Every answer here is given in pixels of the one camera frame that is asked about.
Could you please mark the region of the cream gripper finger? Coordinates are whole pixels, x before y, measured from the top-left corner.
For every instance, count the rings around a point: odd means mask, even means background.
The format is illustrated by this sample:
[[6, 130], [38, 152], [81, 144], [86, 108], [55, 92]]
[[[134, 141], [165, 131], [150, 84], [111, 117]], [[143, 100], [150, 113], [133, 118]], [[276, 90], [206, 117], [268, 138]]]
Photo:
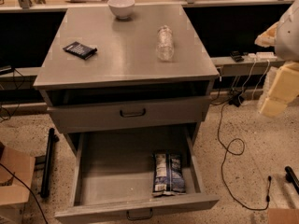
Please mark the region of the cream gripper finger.
[[258, 35], [254, 43], [260, 47], [268, 48], [276, 45], [278, 23], [271, 25], [266, 31]]
[[259, 113], [269, 118], [280, 115], [299, 95], [299, 62], [270, 67], [258, 102]]

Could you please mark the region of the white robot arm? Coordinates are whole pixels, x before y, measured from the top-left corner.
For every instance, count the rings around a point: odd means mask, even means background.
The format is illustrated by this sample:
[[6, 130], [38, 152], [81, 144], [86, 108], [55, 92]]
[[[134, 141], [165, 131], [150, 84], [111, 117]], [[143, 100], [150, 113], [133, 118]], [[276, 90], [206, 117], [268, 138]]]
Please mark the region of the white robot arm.
[[260, 47], [273, 47], [285, 61], [276, 71], [268, 91], [263, 92], [259, 112], [273, 118], [299, 95], [299, 0], [295, 0], [279, 21], [255, 39]]

